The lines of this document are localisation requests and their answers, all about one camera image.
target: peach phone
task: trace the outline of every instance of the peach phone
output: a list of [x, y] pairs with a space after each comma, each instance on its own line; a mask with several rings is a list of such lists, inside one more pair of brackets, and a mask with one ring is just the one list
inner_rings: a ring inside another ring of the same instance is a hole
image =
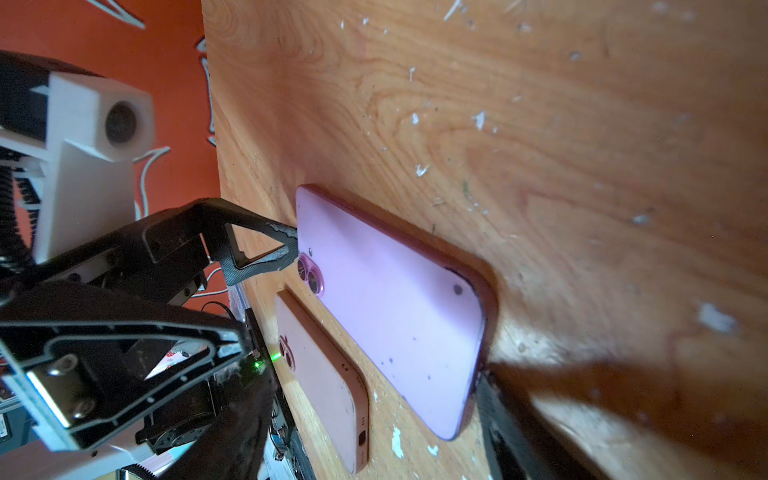
[[349, 473], [368, 463], [368, 392], [362, 376], [288, 290], [275, 296], [280, 353]]

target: wood grain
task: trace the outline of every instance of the wood grain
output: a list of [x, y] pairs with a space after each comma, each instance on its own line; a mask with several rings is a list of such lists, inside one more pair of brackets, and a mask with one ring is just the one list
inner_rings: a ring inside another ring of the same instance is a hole
[[[295, 224], [320, 184], [487, 262], [487, 363], [607, 476], [767, 476], [768, 10], [462, 5], [204, 0], [222, 195]], [[359, 478], [487, 478], [476, 412], [436, 439], [293, 269], [247, 284], [268, 341], [283, 285], [379, 397]], [[279, 374], [319, 478], [344, 478]]]

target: phone case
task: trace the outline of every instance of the phone case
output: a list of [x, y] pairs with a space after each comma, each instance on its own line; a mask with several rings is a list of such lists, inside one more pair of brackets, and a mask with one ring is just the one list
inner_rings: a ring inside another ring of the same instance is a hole
[[288, 290], [275, 296], [282, 359], [349, 473], [368, 463], [368, 392], [362, 376]]
[[423, 422], [456, 437], [486, 324], [475, 287], [490, 286], [316, 187], [296, 191], [296, 216], [300, 276]]

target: sticker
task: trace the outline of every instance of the sticker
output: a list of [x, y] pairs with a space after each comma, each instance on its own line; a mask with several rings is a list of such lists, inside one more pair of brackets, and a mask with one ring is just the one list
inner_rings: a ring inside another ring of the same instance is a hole
[[8, 436], [8, 426], [5, 425], [5, 413], [0, 415], [0, 439]]

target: phone camera lens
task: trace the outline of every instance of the phone camera lens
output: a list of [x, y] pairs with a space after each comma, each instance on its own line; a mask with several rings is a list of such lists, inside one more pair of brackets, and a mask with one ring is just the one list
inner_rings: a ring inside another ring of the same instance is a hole
[[299, 259], [299, 264], [297, 266], [299, 268], [299, 278], [301, 280], [306, 280], [306, 265], [304, 265], [304, 262]]
[[317, 283], [317, 277], [313, 272], [310, 272], [310, 274], [307, 276], [307, 283], [310, 285], [310, 290], [312, 290], [312, 293], [317, 295], [320, 292], [320, 287]]

